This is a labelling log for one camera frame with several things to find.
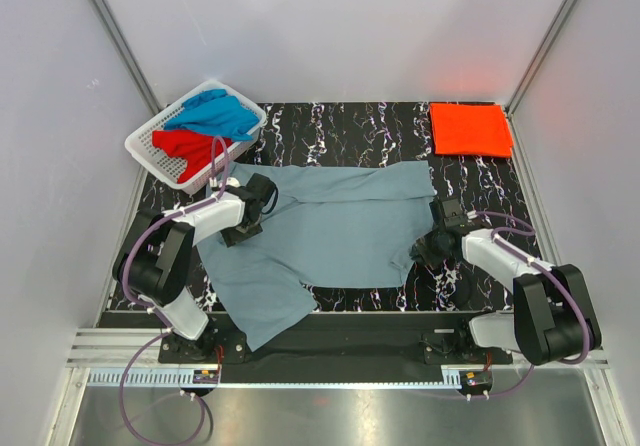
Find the grey blue t shirt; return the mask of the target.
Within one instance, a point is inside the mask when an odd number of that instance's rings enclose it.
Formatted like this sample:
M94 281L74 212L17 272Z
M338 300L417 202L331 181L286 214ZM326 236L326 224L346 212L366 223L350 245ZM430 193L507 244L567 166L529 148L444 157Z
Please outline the grey blue t shirt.
M279 191L262 232L228 247L219 234L197 249L213 289L255 351L316 307L309 286L397 288L414 242L433 227L429 166L384 168L235 163L242 183L255 173Z

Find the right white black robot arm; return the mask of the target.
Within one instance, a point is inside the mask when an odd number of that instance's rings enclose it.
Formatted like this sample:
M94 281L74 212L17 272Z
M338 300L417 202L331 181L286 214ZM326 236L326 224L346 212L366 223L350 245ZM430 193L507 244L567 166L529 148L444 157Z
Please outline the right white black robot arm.
M506 214L466 212L455 198L430 204L434 227L413 245L428 267L464 261L498 281L512 296L510 311L482 313L454 337L454 350L476 362L490 348L518 352L529 363L579 364L601 347L602 333L581 270L554 265L510 243L507 233L533 237L534 228Z

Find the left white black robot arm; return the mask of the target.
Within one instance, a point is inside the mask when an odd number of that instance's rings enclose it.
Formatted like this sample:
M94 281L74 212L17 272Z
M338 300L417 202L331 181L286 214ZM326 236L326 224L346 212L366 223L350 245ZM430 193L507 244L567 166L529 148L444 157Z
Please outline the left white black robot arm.
M192 250L216 234L227 247L256 236L277 199L275 183L255 173L244 185L229 178L209 197L183 208L141 209L116 256L112 277L130 301L158 315L182 338L181 350L190 359L206 361L215 352L216 338L186 287Z

